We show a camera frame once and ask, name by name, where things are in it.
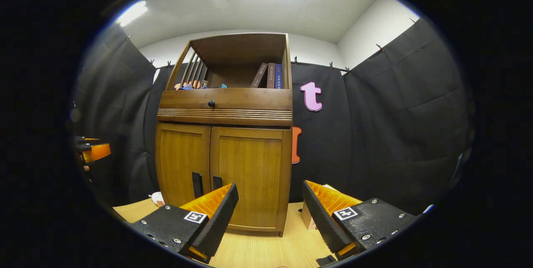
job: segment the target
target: wooden cabinet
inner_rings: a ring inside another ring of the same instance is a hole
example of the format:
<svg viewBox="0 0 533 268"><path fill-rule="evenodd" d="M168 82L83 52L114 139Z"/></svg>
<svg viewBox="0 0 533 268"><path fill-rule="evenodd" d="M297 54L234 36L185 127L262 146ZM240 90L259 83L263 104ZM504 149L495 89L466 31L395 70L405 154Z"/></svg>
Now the wooden cabinet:
<svg viewBox="0 0 533 268"><path fill-rule="evenodd" d="M239 202L229 227L283 231L291 181L291 131L211 129L211 175L235 182Z"/></svg>
<svg viewBox="0 0 533 268"><path fill-rule="evenodd" d="M176 80L185 56L189 64ZM281 63L283 89L250 88L261 63ZM175 83L209 86L175 90ZM232 34L190 40L162 93L157 113L156 169L165 202L194 199L235 182L239 192L228 228L282 232L291 183L292 79L287 34Z"/></svg>

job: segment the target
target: ceiling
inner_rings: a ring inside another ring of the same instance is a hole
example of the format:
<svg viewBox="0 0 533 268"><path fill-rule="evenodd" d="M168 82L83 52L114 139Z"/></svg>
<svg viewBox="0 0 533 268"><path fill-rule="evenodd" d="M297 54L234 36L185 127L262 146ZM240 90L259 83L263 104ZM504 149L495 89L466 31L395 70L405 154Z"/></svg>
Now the ceiling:
<svg viewBox="0 0 533 268"><path fill-rule="evenodd" d="M337 44L375 0L145 0L124 27L137 48L204 31L278 31Z"/></svg>

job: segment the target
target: cabinet handle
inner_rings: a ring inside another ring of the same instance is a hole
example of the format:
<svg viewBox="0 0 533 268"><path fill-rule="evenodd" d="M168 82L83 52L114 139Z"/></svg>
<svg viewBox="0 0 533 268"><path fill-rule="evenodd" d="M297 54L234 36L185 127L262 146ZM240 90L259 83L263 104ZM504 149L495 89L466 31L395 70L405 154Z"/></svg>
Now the cabinet handle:
<svg viewBox="0 0 533 268"><path fill-rule="evenodd" d="M194 198L204 196L204 188L202 187L202 175L200 175L200 173L192 173L192 188L194 190Z"/></svg>
<svg viewBox="0 0 533 268"><path fill-rule="evenodd" d="M213 176L213 190L222 188L222 177Z"/></svg>

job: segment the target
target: cardboard box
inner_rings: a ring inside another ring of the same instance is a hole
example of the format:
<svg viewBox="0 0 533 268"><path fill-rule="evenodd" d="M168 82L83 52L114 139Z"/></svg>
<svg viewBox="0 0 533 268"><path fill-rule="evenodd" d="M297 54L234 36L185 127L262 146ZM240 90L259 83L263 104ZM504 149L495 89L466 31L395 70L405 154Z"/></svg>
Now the cardboard box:
<svg viewBox="0 0 533 268"><path fill-rule="evenodd" d="M332 188L331 186L327 184L322 185L322 186L335 190L335 188ZM305 201L303 202L303 208L301 209L301 220L303 220L303 224L305 225L307 230L317 230L316 224L313 221L313 217L311 217L311 213L309 213L309 209L307 205L305 205Z"/></svg>

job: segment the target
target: ceiling light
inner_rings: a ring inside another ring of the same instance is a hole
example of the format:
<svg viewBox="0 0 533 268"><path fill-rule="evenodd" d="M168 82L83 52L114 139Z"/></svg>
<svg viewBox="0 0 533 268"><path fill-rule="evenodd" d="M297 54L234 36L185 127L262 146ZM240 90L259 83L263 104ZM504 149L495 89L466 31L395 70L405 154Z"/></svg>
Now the ceiling light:
<svg viewBox="0 0 533 268"><path fill-rule="evenodd" d="M146 4L146 1L137 2L136 4L130 6L120 17L118 17L118 22L120 23L120 26L127 25L128 23L132 22L135 18L142 15L144 12L148 10L144 5Z"/></svg>

